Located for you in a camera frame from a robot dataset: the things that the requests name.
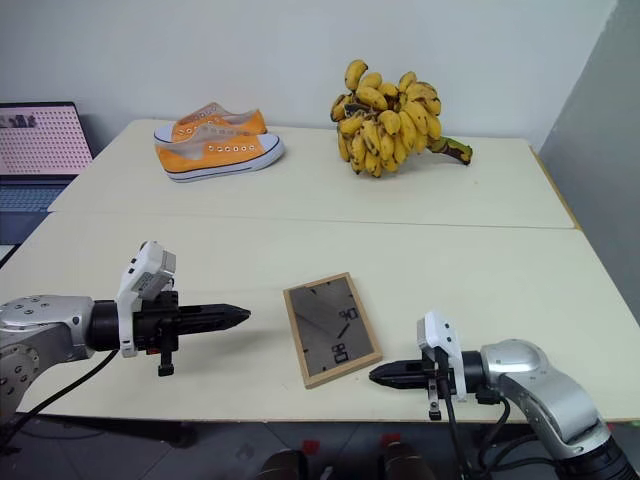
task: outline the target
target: laptop keyboard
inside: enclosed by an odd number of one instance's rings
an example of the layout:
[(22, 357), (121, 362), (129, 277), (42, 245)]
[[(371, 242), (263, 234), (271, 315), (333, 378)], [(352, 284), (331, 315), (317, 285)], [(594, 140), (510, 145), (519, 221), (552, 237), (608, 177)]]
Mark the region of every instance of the laptop keyboard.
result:
[(64, 186), (20, 188), (0, 186), (0, 213), (46, 212)]

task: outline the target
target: white shoe sole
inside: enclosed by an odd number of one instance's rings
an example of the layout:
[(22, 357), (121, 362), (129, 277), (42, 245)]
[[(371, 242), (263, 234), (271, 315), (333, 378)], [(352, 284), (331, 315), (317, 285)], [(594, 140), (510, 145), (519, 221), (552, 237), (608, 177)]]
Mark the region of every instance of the white shoe sole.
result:
[(278, 138), (276, 144), (271, 147), (270, 150), (264, 152), (259, 157), (247, 160), (242, 163), (235, 163), (233, 165), (225, 165), (223, 167), (211, 167), (211, 168), (195, 168), (185, 172), (169, 172), (165, 170), (169, 178), (174, 182), (186, 183), (194, 182), (196, 180), (203, 180), (210, 177), (221, 177), (223, 175), (233, 175), (235, 173), (245, 173), (254, 170), (260, 170), (268, 167), (274, 163), (284, 153), (284, 143)]

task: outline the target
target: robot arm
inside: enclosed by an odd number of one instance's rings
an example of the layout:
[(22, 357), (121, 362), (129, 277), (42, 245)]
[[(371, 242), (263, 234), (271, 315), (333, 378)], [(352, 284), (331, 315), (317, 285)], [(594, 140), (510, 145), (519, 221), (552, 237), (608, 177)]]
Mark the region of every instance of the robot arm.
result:
[(525, 414), (555, 459), (595, 450), (610, 437), (587, 392), (551, 366), (536, 345), (505, 340), (482, 347), (487, 386), (501, 392)]
[(434, 312), (418, 322), (418, 344), (422, 360), (382, 365), (369, 378), (393, 388), (426, 388), (432, 420), (440, 419), (438, 398), (444, 397), (438, 379), (447, 379), (459, 399), (461, 393), (493, 390), (522, 410), (556, 460), (559, 478), (638, 478), (587, 392), (536, 345), (505, 340), (480, 352), (461, 352), (451, 322)]
[(226, 330), (251, 312), (226, 304), (178, 306), (175, 255), (145, 242), (122, 275), (115, 301), (36, 295), (0, 306), (0, 425), (15, 413), (33, 381), (58, 363), (94, 351), (160, 353), (158, 375), (173, 374), (180, 335)]

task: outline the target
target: wooden picture frame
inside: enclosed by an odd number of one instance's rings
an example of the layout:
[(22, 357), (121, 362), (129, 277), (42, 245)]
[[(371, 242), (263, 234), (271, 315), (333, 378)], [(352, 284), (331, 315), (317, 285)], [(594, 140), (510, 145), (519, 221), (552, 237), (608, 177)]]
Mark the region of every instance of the wooden picture frame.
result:
[[(293, 309), (293, 302), (291, 300), (290, 292), (292, 290), (296, 290), (299, 288), (312, 288), (320, 284), (332, 282), (334, 280), (339, 280), (343, 278), (346, 280), (347, 285), (349, 286), (349, 290), (353, 294), (353, 300), (358, 308), (358, 312), (362, 319), (362, 323), (366, 330), (367, 336), (369, 337), (369, 341), (371, 342), (372, 352), (362, 357), (355, 358), (353, 360), (348, 360), (325, 372), (317, 373), (315, 375), (310, 375), (306, 358), (304, 355), (304, 351), (303, 351), (304, 347), (302, 345), (300, 330), (298, 328), (298, 322), (296, 320), (296, 314)], [(300, 364), (300, 372), (302, 373), (304, 386), (307, 389), (317, 387), (319, 385), (327, 383), (330, 380), (342, 377), (343, 375), (354, 372), (356, 370), (359, 370), (363, 367), (367, 367), (369, 365), (372, 365), (382, 360), (382, 351), (380, 350), (378, 339), (376, 338), (373, 328), (371, 327), (371, 323), (369, 322), (369, 318), (367, 317), (367, 313), (362, 304), (362, 300), (360, 300), (360, 295), (358, 295), (358, 291), (356, 290), (356, 287), (353, 284), (353, 279), (351, 278), (351, 275), (349, 274), (349, 272), (341, 273), (338, 275), (334, 275), (332, 277), (327, 277), (314, 282), (305, 283), (303, 285), (298, 285), (296, 287), (288, 288), (284, 290), (283, 293), (284, 293), (284, 301), (287, 307), (287, 313), (289, 315), (289, 323), (291, 324), (291, 333), (293, 335), (293, 340), (296, 346), (296, 353), (298, 355), (298, 363)]]

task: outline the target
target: banana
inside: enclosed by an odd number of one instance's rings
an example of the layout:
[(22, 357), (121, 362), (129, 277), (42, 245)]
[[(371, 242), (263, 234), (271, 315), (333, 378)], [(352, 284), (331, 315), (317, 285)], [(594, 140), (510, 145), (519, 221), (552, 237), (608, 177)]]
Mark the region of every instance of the banana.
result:
[(397, 172), (398, 171), (398, 162), (393, 158), (393, 155), (389, 157), (388, 160), (382, 160), (382, 168), (384, 168), (387, 172)]
[(402, 126), (400, 127), (400, 136), (402, 137), (402, 144), (407, 152), (410, 152), (413, 148), (413, 144), (416, 141), (416, 126), (411, 120), (411, 117), (407, 112), (401, 110), (398, 114)]
[(376, 178), (382, 175), (382, 161), (380, 160), (380, 157), (369, 151), (364, 159), (364, 167), (367, 169), (367, 172)]
[(407, 94), (401, 93), (398, 97), (398, 103), (400, 104), (400, 110), (407, 104)]
[(369, 110), (371, 109), (369, 108), (368, 105), (362, 105), (361, 103), (345, 103), (344, 104), (344, 114), (347, 117), (352, 116), (358, 110), (362, 110), (364, 113), (369, 113)]
[(364, 143), (361, 130), (358, 130), (351, 140), (351, 161), (364, 162), (364, 156), (367, 154), (367, 146)]
[(353, 96), (351, 95), (340, 95), (336, 98), (336, 101), (333, 102), (331, 106), (331, 121), (339, 122), (343, 118), (345, 118), (346, 114), (344, 111), (344, 106), (348, 103), (351, 103), (353, 100)]
[(426, 135), (429, 133), (429, 124), (427, 111), (424, 109), (422, 105), (418, 102), (407, 102), (407, 104), (403, 108), (404, 112), (407, 112), (413, 120), (413, 123), (416, 125), (416, 129), (422, 134)]
[(360, 132), (361, 130), (358, 130), (351, 140), (351, 168), (358, 174), (364, 170), (364, 159), (367, 155), (367, 147)]
[(340, 157), (345, 161), (349, 161), (349, 150), (347, 149), (347, 142), (340, 132), (338, 132), (338, 150), (340, 151)]
[(358, 88), (358, 83), (360, 82), (360, 77), (364, 72), (367, 71), (369, 66), (364, 63), (364, 60), (354, 60), (347, 67), (347, 71), (344, 74), (344, 84), (351, 91), (354, 91)]
[(419, 83), (420, 85), (424, 85), (425, 87), (427, 87), (430, 90), (433, 90), (433, 93), (436, 94), (436, 97), (438, 96), (438, 92), (436, 91), (436, 87), (434, 87), (433, 85), (431, 85), (430, 83), (427, 82), (416, 82)]
[(376, 110), (386, 110), (389, 106), (384, 95), (373, 87), (358, 87), (358, 90), (356, 90), (356, 97), (358, 97), (358, 99), (365, 105), (369, 105)]
[(393, 138), (385, 132), (382, 125), (378, 127), (378, 136), (380, 137), (380, 158), (384, 162), (393, 158)]
[(398, 91), (400, 93), (404, 93), (409, 85), (413, 82), (416, 82), (418, 77), (415, 72), (407, 72), (402, 77), (400, 77), (400, 81), (398, 82)]
[(434, 115), (440, 115), (440, 112), (442, 111), (442, 103), (440, 103), (440, 99), (438, 97), (426, 100), (424, 102), (424, 106), (426, 107), (427, 112)]
[(385, 110), (378, 115), (378, 121), (384, 125), (384, 129), (389, 135), (395, 135), (400, 131), (400, 117), (392, 110)]
[(358, 88), (360, 87), (378, 88), (381, 83), (382, 83), (382, 75), (379, 72), (372, 72), (362, 77), (362, 80), (360, 80), (360, 85), (358, 85)]
[(347, 136), (344, 137), (344, 144), (346, 145), (347, 153), (349, 154), (349, 159), (346, 160), (347, 162), (350, 162), (351, 161), (351, 157), (353, 157), (353, 150), (351, 149), (351, 140), (352, 140), (352, 138), (353, 138), (353, 135), (350, 135), (348, 137)]
[(380, 84), (378, 91), (385, 97), (396, 98), (398, 96), (398, 89), (391, 82), (384, 82)]
[(435, 90), (433, 90), (433, 87), (427, 85), (417, 82), (409, 85), (406, 91), (407, 100), (411, 102), (418, 98), (424, 98), (425, 100), (433, 100), (434, 98), (437, 98), (438, 95)]
[(413, 145), (413, 150), (416, 153), (422, 153), (427, 148), (427, 141), (426, 135), (416, 135), (416, 143)]
[(364, 121), (364, 112), (358, 111), (353, 116), (349, 118), (345, 118), (344, 120), (340, 120), (338, 123), (338, 128), (340, 129), (340, 133), (344, 135), (353, 135), (356, 133), (356, 130), (360, 128), (362, 122)]
[(373, 120), (366, 120), (362, 123), (362, 136), (367, 150), (378, 155), (380, 153), (380, 137), (377, 125)]
[(438, 140), (442, 136), (442, 125), (440, 119), (431, 113), (427, 113), (429, 118), (429, 136), (434, 140)]
[(407, 159), (407, 149), (405, 148), (404, 143), (402, 143), (402, 137), (400, 135), (396, 135), (396, 138), (393, 139), (393, 143), (393, 159), (398, 165), (402, 165)]
[(464, 145), (453, 138), (440, 137), (438, 140), (429, 143), (429, 150), (433, 153), (443, 153), (460, 160), (465, 165), (471, 163), (473, 149), (469, 145)]

